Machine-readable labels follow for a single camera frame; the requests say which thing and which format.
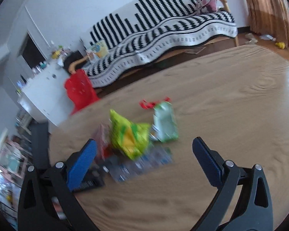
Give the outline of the dark red drink box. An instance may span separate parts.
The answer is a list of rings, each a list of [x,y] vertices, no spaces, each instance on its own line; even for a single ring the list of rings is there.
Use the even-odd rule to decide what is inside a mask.
[[[110,127],[107,124],[99,124],[92,135],[92,139],[97,144],[97,155],[95,161],[104,161],[109,158],[113,152],[111,150],[111,141],[109,137]]]

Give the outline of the silver pill blister pack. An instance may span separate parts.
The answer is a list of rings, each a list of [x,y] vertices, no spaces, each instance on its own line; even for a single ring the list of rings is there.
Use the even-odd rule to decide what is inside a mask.
[[[110,174],[115,182],[125,182],[172,162],[170,149],[162,146],[151,146],[142,156],[135,160],[115,162],[104,166],[103,169]]]

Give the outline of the yellow green snack bag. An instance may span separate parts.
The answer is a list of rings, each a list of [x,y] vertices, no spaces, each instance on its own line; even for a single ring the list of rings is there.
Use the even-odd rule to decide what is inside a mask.
[[[109,116],[112,124],[110,135],[112,147],[131,160],[142,156],[150,142],[151,125],[148,123],[134,123],[113,109],[110,110]]]

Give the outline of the red ribbon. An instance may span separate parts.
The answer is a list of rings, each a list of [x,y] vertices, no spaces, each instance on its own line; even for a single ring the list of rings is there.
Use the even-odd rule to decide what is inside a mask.
[[[164,98],[163,100],[160,101],[152,101],[152,102],[148,102],[146,100],[142,100],[139,102],[139,105],[142,109],[145,110],[150,110],[153,109],[156,105],[162,103],[162,102],[171,102],[171,99],[169,97]]]

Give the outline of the red plastic chair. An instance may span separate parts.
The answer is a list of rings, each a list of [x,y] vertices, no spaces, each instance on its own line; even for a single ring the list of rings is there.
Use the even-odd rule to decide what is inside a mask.
[[[92,87],[85,71],[78,69],[65,81],[64,87],[68,98],[73,102],[71,115],[97,102],[100,98]]]

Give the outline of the white cabinet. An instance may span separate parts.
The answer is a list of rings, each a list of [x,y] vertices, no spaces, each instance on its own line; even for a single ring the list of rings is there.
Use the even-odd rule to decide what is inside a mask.
[[[73,111],[73,102],[64,87],[68,73],[52,60],[49,65],[22,88],[19,105],[39,123],[48,122],[53,132]]]

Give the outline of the children's picture book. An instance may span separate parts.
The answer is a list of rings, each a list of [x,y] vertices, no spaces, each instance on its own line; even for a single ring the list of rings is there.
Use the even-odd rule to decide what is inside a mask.
[[[86,49],[87,56],[91,63],[95,63],[96,61],[105,57],[109,51],[106,45],[106,42],[102,39],[97,43],[93,44],[90,48]]]

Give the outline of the slippers on floor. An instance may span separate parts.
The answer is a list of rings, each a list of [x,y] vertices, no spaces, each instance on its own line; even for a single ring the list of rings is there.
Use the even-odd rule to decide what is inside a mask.
[[[257,44],[258,43],[258,40],[256,39],[256,37],[254,37],[252,33],[246,34],[245,39],[246,39],[245,44]]]

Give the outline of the yellow toy on floor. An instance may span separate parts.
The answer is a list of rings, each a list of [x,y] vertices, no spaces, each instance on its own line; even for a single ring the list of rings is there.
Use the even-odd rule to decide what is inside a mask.
[[[279,49],[285,49],[286,44],[284,42],[276,42],[275,46],[278,47]]]

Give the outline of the black white striped sofa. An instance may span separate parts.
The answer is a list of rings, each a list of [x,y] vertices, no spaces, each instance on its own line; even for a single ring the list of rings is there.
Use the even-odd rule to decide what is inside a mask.
[[[81,35],[85,49],[104,40],[109,53],[84,66],[94,88],[112,84],[129,69],[149,64],[175,48],[202,45],[216,37],[235,38],[226,10],[198,15],[197,0],[134,0],[105,16]]]

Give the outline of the brown curtain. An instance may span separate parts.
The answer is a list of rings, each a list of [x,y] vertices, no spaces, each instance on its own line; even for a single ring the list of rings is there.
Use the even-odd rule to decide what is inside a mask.
[[[246,0],[250,29],[269,34],[289,48],[289,3],[287,0]]]

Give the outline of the pink cartoon pillow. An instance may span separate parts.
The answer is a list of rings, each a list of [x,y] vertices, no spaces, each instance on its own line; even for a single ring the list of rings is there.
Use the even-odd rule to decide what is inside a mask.
[[[217,12],[217,0],[197,0],[196,12],[198,15]]]

